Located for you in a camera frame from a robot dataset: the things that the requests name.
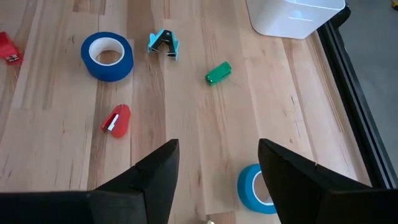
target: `tape roll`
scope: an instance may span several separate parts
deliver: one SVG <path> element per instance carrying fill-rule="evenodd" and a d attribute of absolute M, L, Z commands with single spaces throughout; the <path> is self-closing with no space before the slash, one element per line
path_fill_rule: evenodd
<path fill-rule="evenodd" d="M 118 61 L 110 64 L 97 61 L 95 58 L 106 50 L 119 52 L 121 57 Z M 81 58 L 89 73 L 105 82 L 123 79 L 134 66 L 129 42 L 124 37 L 112 32 L 98 32 L 87 37 L 81 46 Z"/>
<path fill-rule="evenodd" d="M 238 195 L 244 206 L 248 209 L 263 214 L 275 214 L 274 203 L 263 202 L 259 199 L 254 190 L 254 181 L 261 175 L 260 164 L 254 164 L 242 170 L 238 178 Z"/>

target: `wooden table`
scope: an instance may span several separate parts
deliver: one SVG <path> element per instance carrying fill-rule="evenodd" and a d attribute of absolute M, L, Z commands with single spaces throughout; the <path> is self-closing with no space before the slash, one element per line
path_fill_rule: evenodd
<path fill-rule="evenodd" d="M 180 40 L 178 61 L 147 54 L 161 28 Z M 259 35 L 245 0 L 4 1 L 0 30 L 24 51 L 21 67 L 0 63 L 3 192 L 93 189 L 172 138 L 180 171 L 170 223 L 279 223 L 236 193 L 259 138 L 369 183 L 317 34 Z M 99 82 L 80 58 L 98 31 L 134 48 L 134 70 L 120 82 Z M 205 75 L 224 61 L 233 74 L 208 86 Z M 122 103 L 131 128 L 114 139 L 100 125 Z"/>

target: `white bin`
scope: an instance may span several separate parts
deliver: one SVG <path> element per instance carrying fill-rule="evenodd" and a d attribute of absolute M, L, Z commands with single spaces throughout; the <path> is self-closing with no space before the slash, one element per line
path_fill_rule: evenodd
<path fill-rule="evenodd" d="M 246 0 L 262 35 L 304 39 L 345 7 L 345 0 Z"/>

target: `teal binder clip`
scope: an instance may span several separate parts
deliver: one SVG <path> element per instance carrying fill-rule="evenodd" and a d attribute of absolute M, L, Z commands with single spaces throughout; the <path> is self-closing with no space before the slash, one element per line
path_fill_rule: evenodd
<path fill-rule="evenodd" d="M 163 43 L 169 46 L 169 52 L 167 52 L 167 56 L 177 60 L 180 41 L 175 38 L 174 31 L 161 29 L 156 35 L 150 34 L 147 48 L 148 53 L 159 52 L 159 46 Z"/>

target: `red stapler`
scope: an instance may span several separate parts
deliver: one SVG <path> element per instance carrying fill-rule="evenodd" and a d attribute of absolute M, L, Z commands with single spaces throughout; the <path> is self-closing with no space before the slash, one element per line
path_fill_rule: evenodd
<path fill-rule="evenodd" d="M 8 65 L 22 62 L 22 55 L 6 32 L 0 32 L 0 58 L 4 58 Z"/>
<path fill-rule="evenodd" d="M 110 131 L 115 138 L 123 137 L 129 127 L 130 108 L 128 105 L 119 105 L 115 107 L 112 113 L 101 125 L 103 131 Z"/>

